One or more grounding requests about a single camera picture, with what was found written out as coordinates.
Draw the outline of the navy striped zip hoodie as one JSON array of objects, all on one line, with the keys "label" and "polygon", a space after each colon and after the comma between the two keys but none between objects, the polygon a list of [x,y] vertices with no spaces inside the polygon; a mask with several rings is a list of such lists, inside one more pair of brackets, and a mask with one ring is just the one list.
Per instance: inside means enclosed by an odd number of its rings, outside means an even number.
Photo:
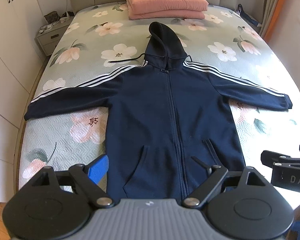
[{"label": "navy striped zip hoodie", "polygon": [[107,107],[107,193],[115,200],[181,201],[207,179],[199,161],[245,167],[229,100],[272,111],[293,104],[287,94],[187,61],[168,26],[152,22],[149,32],[142,65],[42,96],[25,119]]}]

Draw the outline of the floral green quilted bedspread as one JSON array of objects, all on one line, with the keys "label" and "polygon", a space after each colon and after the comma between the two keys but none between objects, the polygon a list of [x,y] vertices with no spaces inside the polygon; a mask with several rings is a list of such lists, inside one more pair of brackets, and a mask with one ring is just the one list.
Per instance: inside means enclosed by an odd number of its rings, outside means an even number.
[{"label": "floral green quilted bedspread", "polygon": [[[124,4],[81,10],[54,50],[31,103],[123,66],[142,65],[151,36],[149,25],[159,22],[175,32],[187,61],[289,96],[293,105],[286,111],[229,100],[245,166],[255,167],[270,179],[271,169],[261,163],[262,151],[300,157],[300,92],[281,61],[243,18],[215,5],[204,15],[202,20],[131,20]],[[67,170],[106,154],[108,112],[107,107],[95,107],[26,120],[19,186],[46,165],[56,171]]]}]

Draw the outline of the beige bedside nightstand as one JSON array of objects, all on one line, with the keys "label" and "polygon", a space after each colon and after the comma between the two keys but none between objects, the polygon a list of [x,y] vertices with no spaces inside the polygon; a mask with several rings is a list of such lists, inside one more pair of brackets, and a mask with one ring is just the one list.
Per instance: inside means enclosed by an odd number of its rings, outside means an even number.
[{"label": "beige bedside nightstand", "polygon": [[50,29],[43,31],[42,33],[37,33],[36,41],[40,45],[45,56],[52,55],[73,19],[74,17],[70,17],[64,22],[58,21]]}]

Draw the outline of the beige and orange curtain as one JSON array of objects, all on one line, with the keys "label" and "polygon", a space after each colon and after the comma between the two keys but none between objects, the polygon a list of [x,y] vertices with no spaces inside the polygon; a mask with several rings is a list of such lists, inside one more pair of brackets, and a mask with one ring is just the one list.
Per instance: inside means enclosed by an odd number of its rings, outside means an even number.
[{"label": "beige and orange curtain", "polygon": [[262,23],[260,36],[269,42],[274,32],[280,12],[283,8],[285,0],[261,0],[262,3]]}]

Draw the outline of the dark patterned pouch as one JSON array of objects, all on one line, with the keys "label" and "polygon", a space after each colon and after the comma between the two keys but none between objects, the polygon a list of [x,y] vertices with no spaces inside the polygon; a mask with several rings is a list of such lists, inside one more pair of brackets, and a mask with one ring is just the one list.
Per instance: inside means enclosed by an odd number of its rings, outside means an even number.
[{"label": "dark patterned pouch", "polygon": [[60,16],[57,11],[52,11],[44,16],[48,24],[59,21]]}]

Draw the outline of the white built-in wardrobe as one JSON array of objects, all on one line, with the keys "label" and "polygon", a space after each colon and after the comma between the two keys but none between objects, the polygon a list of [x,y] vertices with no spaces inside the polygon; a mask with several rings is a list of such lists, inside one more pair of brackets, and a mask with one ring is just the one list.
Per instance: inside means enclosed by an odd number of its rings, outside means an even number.
[{"label": "white built-in wardrobe", "polygon": [[14,194],[23,114],[44,62],[35,42],[44,19],[37,0],[0,0],[0,202]]}]

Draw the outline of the folded pink blanket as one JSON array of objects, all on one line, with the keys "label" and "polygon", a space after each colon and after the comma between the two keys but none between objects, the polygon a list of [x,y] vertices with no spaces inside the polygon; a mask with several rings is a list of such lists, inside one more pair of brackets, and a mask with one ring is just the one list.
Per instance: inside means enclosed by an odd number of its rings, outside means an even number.
[{"label": "folded pink blanket", "polygon": [[131,20],[147,18],[204,19],[207,0],[126,0]]}]

